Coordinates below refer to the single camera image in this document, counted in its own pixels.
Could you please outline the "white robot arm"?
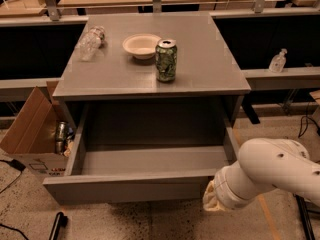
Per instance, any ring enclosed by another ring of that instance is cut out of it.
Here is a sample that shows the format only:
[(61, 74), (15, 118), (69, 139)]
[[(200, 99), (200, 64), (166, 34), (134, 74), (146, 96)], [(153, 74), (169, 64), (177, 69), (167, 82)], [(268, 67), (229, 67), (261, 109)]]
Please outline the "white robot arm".
[(237, 161), (220, 169), (203, 195), (208, 212), (237, 210), (275, 189), (320, 206), (320, 165), (290, 139), (255, 138), (242, 144)]

